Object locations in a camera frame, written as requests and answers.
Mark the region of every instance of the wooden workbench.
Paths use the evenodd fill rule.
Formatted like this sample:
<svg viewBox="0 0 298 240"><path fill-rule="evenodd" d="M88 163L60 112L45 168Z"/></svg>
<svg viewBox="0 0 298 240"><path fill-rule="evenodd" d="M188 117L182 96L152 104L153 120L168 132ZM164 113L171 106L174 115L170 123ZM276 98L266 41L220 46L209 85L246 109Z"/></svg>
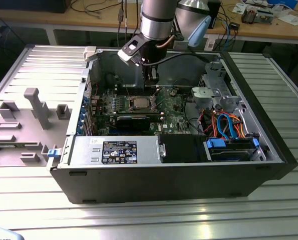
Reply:
<svg viewBox="0 0 298 240"><path fill-rule="evenodd" d="M86 5L94 2L94 0L85 0ZM233 6L237 2L239 1L224 0L223 7L231 21L240 24L237 37L238 40L298 43L298 25L293 26L276 18L273 20L272 24L244 24L241 22L240 14L231 12ZM117 0L108 0L104 4L95 5L90 8L98 9L117 3ZM136 6L134 3L129 3L127 6L128 28L131 33L136 27ZM82 0L77 1L74 4L74 7L83 10ZM74 11L71 8L68 8L65 13L0 10L0 17L10 25L44 28L47 31L50 44L56 45L56 38L53 33L53 30L55 29L116 32L118 27L117 17L119 8L119 5L117 5L102 10L99 18L84 12ZM214 29L208 29L206 37L214 40L221 37L222 34L224 34L224 28L221 26L220 21L217 20Z"/></svg>

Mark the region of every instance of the floor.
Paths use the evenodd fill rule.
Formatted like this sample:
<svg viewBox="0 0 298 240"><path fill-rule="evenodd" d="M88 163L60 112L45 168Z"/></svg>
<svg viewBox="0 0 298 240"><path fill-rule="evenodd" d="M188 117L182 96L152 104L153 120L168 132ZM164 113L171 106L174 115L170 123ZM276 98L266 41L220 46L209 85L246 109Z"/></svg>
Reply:
<svg viewBox="0 0 298 240"><path fill-rule="evenodd" d="M48 39L43 29L14 27L13 30L23 39L26 44L48 45ZM90 32L89 36L84 31L57 30L60 45L69 46L102 46L116 47L116 34L111 32ZM235 45L241 45L241 41L236 41ZM0 81L12 66L17 56L21 53L24 45L6 27L2 28L0 38ZM296 53L296 45L281 43L245 42L242 48L245 53L269 53L273 59L285 71L290 59ZM298 66L292 72L290 78L298 86Z"/></svg>

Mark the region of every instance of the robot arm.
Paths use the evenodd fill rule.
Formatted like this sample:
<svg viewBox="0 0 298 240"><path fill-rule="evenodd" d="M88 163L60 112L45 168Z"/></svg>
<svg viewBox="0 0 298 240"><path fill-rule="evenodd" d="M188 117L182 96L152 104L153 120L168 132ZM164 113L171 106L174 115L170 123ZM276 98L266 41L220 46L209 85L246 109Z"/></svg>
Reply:
<svg viewBox="0 0 298 240"><path fill-rule="evenodd" d="M178 2L182 8L180 20L184 22L182 26L186 28L188 24L195 29L205 17L201 13L209 11L205 3L207 0L143 0L141 33L134 36L118 52L118 56L125 63L133 62L136 66L147 65L166 57L166 46L173 38L170 34ZM159 81L157 67L158 65L142 66L146 83L155 84Z"/></svg>

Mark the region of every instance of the metal slotted surface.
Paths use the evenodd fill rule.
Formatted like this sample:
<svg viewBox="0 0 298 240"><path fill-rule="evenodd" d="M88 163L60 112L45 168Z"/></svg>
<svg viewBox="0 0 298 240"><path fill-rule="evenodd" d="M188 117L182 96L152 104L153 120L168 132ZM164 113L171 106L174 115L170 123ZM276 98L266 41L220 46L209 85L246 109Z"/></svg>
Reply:
<svg viewBox="0 0 298 240"><path fill-rule="evenodd" d="M273 70L260 60L263 70ZM242 62L242 71L257 69L246 59ZM254 91L292 92L284 80L272 80L279 84L250 86ZM259 98L273 121L282 125L292 122L290 115L298 119L296 100L281 104L267 103L267 95ZM279 131L298 159L298 128L282 127ZM0 167L0 226L26 240L298 240L298 167L249 197L98 205L70 203L45 167Z"/></svg>
<svg viewBox="0 0 298 240"><path fill-rule="evenodd" d="M230 56L298 161L298 89L270 58L249 53Z"/></svg>
<svg viewBox="0 0 298 240"><path fill-rule="evenodd" d="M36 45L26 48L12 66L0 92L3 101L14 101L20 109L31 109L24 98L26 88L38 88L39 99L48 108L67 104L71 109L76 98L81 73L86 67L85 47Z"/></svg>

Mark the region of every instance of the table leg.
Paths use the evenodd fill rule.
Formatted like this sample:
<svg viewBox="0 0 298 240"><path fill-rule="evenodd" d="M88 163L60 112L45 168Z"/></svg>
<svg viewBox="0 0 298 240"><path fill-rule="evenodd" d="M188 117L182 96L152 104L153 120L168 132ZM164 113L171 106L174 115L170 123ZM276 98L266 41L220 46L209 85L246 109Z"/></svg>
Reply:
<svg viewBox="0 0 298 240"><path fill-rule="evenodd" d="M219 38L219 34L206 34L205 38L207 38L207 42L205 44L205 51L212 51L215 41Z"/></svg>
<svg viewBox="0 0 298 240"><path fill-rule="evenodd" d="M57 40L57 37L55 36L54 28L46 27L45 31L47 32L50 45L56 45L57 46L58 45L58 40Z"/></svg>

